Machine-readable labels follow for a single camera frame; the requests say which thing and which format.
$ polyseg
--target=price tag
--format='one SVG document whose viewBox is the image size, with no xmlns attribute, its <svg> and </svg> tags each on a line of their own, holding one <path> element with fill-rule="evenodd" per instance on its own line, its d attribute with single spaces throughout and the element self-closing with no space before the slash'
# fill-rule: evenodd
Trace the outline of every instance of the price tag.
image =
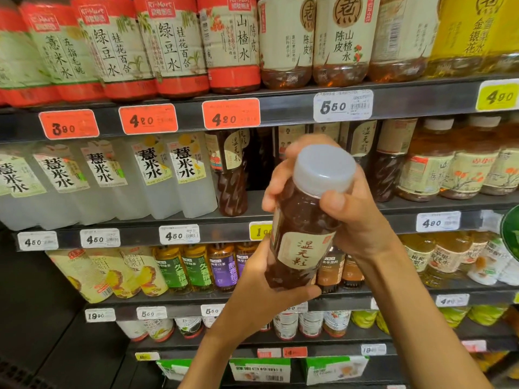
<svg viewBox="0 0 519 389">
<path fill-rule="evenodd" d="M 137 318 L 140 320 L 165 320 L 168 310 L 164 306 L 137 307 Z"/>
<path fill-rule="evenodd" d="M 272 221 L 249 222 L 249 236 L 252 241 L 263 240 L 263 237 L 270 232 L 272 232 Z"/>
<path fill-rule="evenodd" d="M 258 348 L 258 358 L 281 357 L 281 348 Z"/>
<path fill-rule="evenodd" d="M 289 307 L 285 311 L 282 312 L 282 314 L 288 314 L 288 313 L 306 313 L 308 311 L 308 302 L 303 302 L 301 304 L 298 304 L 294 307 Z"/>
<path fill-rule="evenodd" d="M 200 311 L 203 317 L 217 317 L 224 309 L 225 304 L 202 304 Z"/>
<path fill-rule="evenodd" d="M 386 344 L 361 344 L 360 353 L 362 356 L 381 356 L 386 355 Z"/>
<path fill-rule="evenodd" d="M 178 131 L 177 113 L 173 104 L 121 106 L 119 117 L 126 135 Z"/>
<path fill-rule="evenodd" d="M 486 340 L 463 340 L 461 344 L 471 353 L 486 352 Z"/>
<path fill-rule="evenodd" d="M 306 347 L 283 348 L 283 357 L 308 357 L 308 349 Z"/>
<path fill-rule="evenodd" d="M 519 109 L 519 79 L 486 80 L 480 84 L 476 111 Z"/>
<path fill-rule="evenodd" d="M 191 244 L 200 242 L 200 227 L 192 225 L 163 225 L 159 227 L 160 243 Z"/>
<path fill-rule="evenodd" d="M 459 229 L 461 212 L 420 213 L 416 216 L 416 232 L 444 232 Z"/>
<path fill-rule="evenodd" d="M 81 229 L 79 238 L 83 248 L 121 246 L 121 236 L 117 228 Z"/>
<path fill-rule="evenodd" d="M 439 294 L 436 296 L 438 307 L 464 307 L 469 304 L 469 294 Z"/>
<path fill-rule="evenodd" d="M 373 91 L 331 91 L 314 96 L 314 120 L 330 121 L 367 120 L 373 113 Z"/>
<path fill-rule="evenodd" d="M 47 139 L 95 138 L 99 127 L 90 109 L 53 110 L 38 113 Z"/>
<path fill-rule="evenodd" d="M 257 127 L 261 124 L 257 98 L 217 99 L 202 102 L 204 125 L 208 130 Z"/>
<path fill-rule="evenodd" d="M 57 250 L 58 235 L 55 231 L 20 232 L 16 235 L 22 251 Z"/>
<path fill-rule="evenodd" d="M 87 308 L 85 310 L 87 322 L 114 322 L 115 310 L 113 308 Z"/>
<path fill-rule="evenodd" d="M 137 361 L 159 360 L 160 354 L 158 352 L 135 352 L 135 359 Z"/>
<path fill-rule="evenodd" d="M 378 304 L 377 304 L 377 301 L 375 300 L 375 298 L 371 298 L 371 310 L 378 310 Z"/>
</svg>

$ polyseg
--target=brown circular logo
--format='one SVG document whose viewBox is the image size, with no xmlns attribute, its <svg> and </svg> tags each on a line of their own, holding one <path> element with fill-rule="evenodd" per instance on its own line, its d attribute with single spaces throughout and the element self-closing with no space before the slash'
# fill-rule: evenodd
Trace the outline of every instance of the brown circular logo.
<svg viewBox="0 0 519 389">
<path fill-rule="evenodd" d="M 301 5 L 301 24 L 308 32 L 315 27 L 315 0 L 305 0 Z"/>
<path fill-rule="evenodd" d="M 362 0 L 337 0 L 333 7 L 333 19 L 339 27 L 349 27 L 359 20 Z"/>
</svg>

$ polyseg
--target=bottle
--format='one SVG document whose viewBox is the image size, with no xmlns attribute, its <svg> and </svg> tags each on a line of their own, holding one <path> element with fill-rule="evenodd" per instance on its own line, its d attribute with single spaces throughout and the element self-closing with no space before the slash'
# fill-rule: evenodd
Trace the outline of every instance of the bottle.
<svg viewBox="0 0 519 389">
<path fill-rule="evenodd" d="M 351 320 L 362 329 L 369 329 L 375 323 L 378 310 L 359 310 L 351 313 Z"/>
<path fill-rule="evenodd" d="M 454 277 L 472 246 L 472 239 L 464 232 L 438 232 L 434 234 L 436 247 L 425 269 L 422 281 L 431 288 L 440 288 Z"/>
<path fill-rule="evenodd" d="M 175 323 L 180 329 L 180 333 L 186 339 L 193 339 L 197 337 L 204 326 L 202 325 L 202 317 L 183 317 L 183 318 L 175 318 Z"/>
<path fill-rule="evenodd" d="M 238 266 L 238 274 L 240 277 L 247 260 L 252 256 L 252 254 L 254 254 L 258 245 L 258 242 L 238 242 L 235 244 L 236 264 Z"/>
<path fill-rule="evenodd" d="M 193 291 L 211 292 L 214 289 L 213 276 L 207 258 L 205 244 L 189 244 L 182 251 L 182 261 Z"/>
<path fill-rule="evenodd" d="M 104 99 L 70 0 L 23 0 L 20 12 L 60 96 L 68 102 Z"/>
<path fill-rule="evenodd" d="M 483 182 L 481 193 L 502 196 L 519 186 L 519 112 L 510 112 L 508 122 L 497 126 L 501 151 Z"/>
<path fill-rule="evenodd" d="M 397 195 L 415 202 L 428 202 L 438 195 L 454 158 L 454 146 L 448 140 L 453 123 L 454 119 L 425 119 L 411 140 Z"/>
<path fill-rule="evenodd" d="M 471 265 L 467 275 L 479 284 L 494 285 L 501 272 L 513 259 L 504 245 L 503 239 L 496 234 L 492 234 L 475 263 Z"/>
<path fill-rule="evenodd" d="M 98 186 L 111 196 L 115 215 L 133 220 L 150 215 L 144 188 L 132 159 L 125 156 L 121 139 L 81 140 L 79 146 Z"/>
<path fill-rule="evenodd" d="M 389 334 L 388 326 L 380 311 L 378 312 L 377 317 L 375 318 L 375 323 L 377 324 L 377 326 L 380 330 L 382 330 L 386 334 Z"/>
<path fill-rule="evenodd" d="M 241 138 L 238 130 L 211 130 L 205 133 L 211 168 L 218 175 L 218 208 L 228 217 L 247 211 L 247 191 L 243 171 Z"/>
<path fill-rule="evenodd" d="M 209 92 L 196 0 L 133 0 L 159 94 L 191 98 Z"/>
<path fill-rule="evenodd" d="M 238 282 L 234 254 L 234 244 L 232 243 L 214 243 L 207 247 L 214 283 L 222 292 L 232 292 Z"/>
<path fill-rule="evenodd" d="M 330 247 L 321 266 L 317 269 L 317 285 L 321 288 L 322 293 L 329 294 L 339 288 L 345 256 L 346 254 L 338 247 Z"/>
<path fill-rule="evenodd" d="M 75 143 L 69 146 L 36 145 L 33 156 L 56 191 L 67 194 L 77 207 L 83 225 L 109 221 L 115 217 L 111 197 L 94 181 Z"/>
<path fill-rule="evenodd" d="M 519 20 L 515 11 L 519 0 L 504 0 L 496 21 L 494 36 L 489 39 L 488 50 L 483 59 L 480 72 L 505 73 L 519 71 Z"/>
<path fill-rule="evenodd" d="M 105 95 L 138 100 L 157 94 L 157 86 L 132 0 L 72 0 Z"/>
<path fill-rule="evenodd" d="M 384 120 L 377 150 L 370 158 L 366 172 L 376 202 L 387 202 L 393 198 L 417 120 Z"/>
<path fill-rule="evenodd" d="M 354 173 L 353 157 L 338 147 L 310 145 L 299 153 L 274 212 L 265 272 L 270 287 L 291 289 L 314 277 L 341 226 L 320 209 L 319 199 L 328 190 L 347 191 Z"/>
<path fill-rule="evenodd" d="M 87 302 L 99 303 L 112 295 L 112 288 L 85 250 L 54 250 L 45 254 Z"/>
<path fill-rule="evenodd" d="M 2 184 L 43 229 L 74 225 L 79 211 L 68 196 L 58 194 L 51 185 L 32 156 L 32 148 L 32 144 L 0 147 Z"/>
<path fill-rule="evenodd" d="M 325 311 L 323 329 L 335 338 L 343 337 L 350 322 L 351 311 Z"/>
<path fill-rule="evenodd" d="M 342 121 L 339 144 L 355 162 L 366 169 L 373 146 L 377 121 Z"/>
<path fill-rule="evenodd" d="M 459 265 L 458 270 L 462 273 L 467 273 L 470 270 L 490 239 L 490 235 L 487 232 L 468 231 L 467 234 L 472 239 L 472 246 Z"/>
<path fill-rule="evenodd" d="M 168 290 L 151 247 L 124 247 L 120 248 L 120 254 L 125 264 L 135 272 L 137 282 L 147 296 L 159 296 Z"/>
<path fill-rule="evenodd" d="M 375 43 L 367 72 L 374 82 L 420 77 L 438 28 L 441 0 L 380 0 Z"/>
<path fill-rule="evenodd" d="M 502 19 L 503 2 L 441 0 L 441 23 L 425 75 L 440 78 L 476 73 Z"/>
<path fill-rule="evenodd" d="M 347 255 L 342 271 L 342 285 L 346 288 L 359 288 L 363 284 L 364 275 L 355 260 L 350 255 Z"/>
<path fill-rule="evenodd" d="M 162 342 L 171 337 L 175 326 L 171 318 L 165 320 L 143 320 L 146 331 L 156 342 Z"/>
<path fill-rule="evenodd" d="M 323 325 L 323 312 L 306 312 L 299 314 L 299 331 L 310 339 L 319 337 Z"/>
<path fill-rule="evenodd" d="M 85 251 L 103 273 L 115 296 L 128 299 L 141 291 L 135 273 L 125 265 L 117 248 L 87 248 Z"/>
<path fill-rule="evenodd" d="M 335 143 L 339 142 L 339 132 L 341 128 L 341 123 L 314 123 L 312 127 L 312 133 L 314 134 L 324 134 L 331 137 Z"/>
<path fill-rule="evenodd" d="M 315 0 L 258 0 L 258 8 L 263 84 L 303 87 L 312 77 Z"/>
<path fill-rule="evenodd" d="M 450 199 L 476 196 L 500 151 L 495 127 L 499 116 L 470 116 L 469 125 L 453 136 L 456 154 L 440 195 Z"/>
<path fill-rule="evenodd" d="M 211 90 L 219 94 L 259 89 L 256 0 L 197 0 Z"/>
<path fill-rule="evenodd" d="M 440 307 L 439 310 L 445 317 L 447 325 L 456 329 L 469 312 L 470 307 Z"/>
<path fill-rule="evenodd" d="M 165 283 L 177 294 L 188 294 L 191 285 L 187 280 L 185 264 L 179 246 L 153 247 L 153 256 L 164 276 Z"/>
<path fill-rule="evenodd" d="M 283 341 L 293 340 L 297 333 L 298 313 L 278 314 L 274 317 L 274 332 Z"/>
<path fill-rule="evenodd" d="M 274 142 L 274 163 L 277 165 L 285 159 L 285 150 L 291 143 L 307 132 L 306 124 L 283 125 L 274 127 L 272 141 Z"/>
<path fill-rule="evenodd" d="M 467 316 L 477 324 L 492 326 L 501 318 L 508 307 L 507 304 L 503 303 L 497 306 L 489 306 L 488 304 L 472 306 Z"/>
<path fill-rule="evenodd" d="M 21 13 L 11 0 L 0 0 L 0 40 L 0 89 L 5 102 L 22 108 L 62 100 L 57 89 L 52 86 L 50 74 L 29 36 Z"/>
<path fill-rule="evenodd" d="M 434 235 L 423 233 L 408 233 L 398 235 L 407 251 L 407 256 L 415 265 L 416 272 L 422 275 L 431 261 L 435 248 Z"/>
<path fill-rule="evenodd" d="M 204 134 L 169 134 L 163 139 L 167 142 L 171 158 L 170 167 L 175 171 L 184 216 L 195 218 L 215 211 L 218 202 Z"/>
<path fill-rule="evenodd" d="M 168 166 L 167 146 L 155 135 L 133 136 L 126 140 L 141 174 L 141 185 L 152 216 L 162 220 L 181 210 L 178 187 Z"/>
<path fill-rule="evenodd" d="M 380 0 L 317 0 L 314 80 L 319 86 L 362 82 L 373 49 Z"/>
<path fill-rule="evenodd" d="M 115 323 L 131 342 L 138 342 L 148 337 L 146 326 L 144 326 L 141 320 L 117 320 Z"/>
</svg>

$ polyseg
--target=spiral textured bottle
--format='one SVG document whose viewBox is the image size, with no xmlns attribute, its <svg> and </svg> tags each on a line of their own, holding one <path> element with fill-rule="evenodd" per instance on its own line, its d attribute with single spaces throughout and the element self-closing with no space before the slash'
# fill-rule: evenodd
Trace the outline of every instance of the spiral textured bottle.
<svg viewBox="0 0 519 389">
<path fill-rule="evenodd" d="M 294 176 L 278 196 L 265 278 L 271 288 L 307 285 L 332 245 L 341 223 L 319 207 L 328 190 L 346 192 L 353 181 L 355 160 L 330 145 L 305 147 Z"/>
</svg>

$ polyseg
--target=purple label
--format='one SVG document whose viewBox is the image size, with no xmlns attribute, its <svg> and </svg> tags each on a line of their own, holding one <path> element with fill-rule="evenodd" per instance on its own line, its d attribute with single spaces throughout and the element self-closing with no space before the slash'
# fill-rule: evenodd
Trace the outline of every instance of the purple label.
<svg viewBox="0 0 519 389">
<path fill-rule="evenodd" d="M 250 257 L 248 255 L 236 255 L 236 260 L 238 261 L 238 271 L 241 274 L 243 273 L 243 268 L 245 267 L 245 262 L 247 262 L 247 259 Z"/>
<path fill-rule="evenodd" d="M 213 269 L 214 281 L 219 287 L 230 287 L 238 282 L 236 263 L 234 255 L 221 259 L 210 258 L 211 268 Z"/>
</svg>

